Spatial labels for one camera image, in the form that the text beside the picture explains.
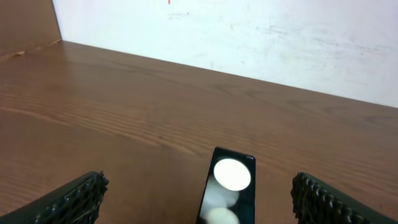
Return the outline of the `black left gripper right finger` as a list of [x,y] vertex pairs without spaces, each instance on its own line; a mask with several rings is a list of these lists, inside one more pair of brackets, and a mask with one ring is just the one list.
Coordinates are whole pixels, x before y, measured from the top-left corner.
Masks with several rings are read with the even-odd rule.
[[300,224],[397,224],[306,172],[292,179],[290,194]]

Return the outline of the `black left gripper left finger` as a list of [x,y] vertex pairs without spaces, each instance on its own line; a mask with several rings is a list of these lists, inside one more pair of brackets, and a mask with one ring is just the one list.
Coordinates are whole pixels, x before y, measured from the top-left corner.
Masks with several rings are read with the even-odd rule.
[[94,224],[109,180],[90,171],[1,216],[1,224]]

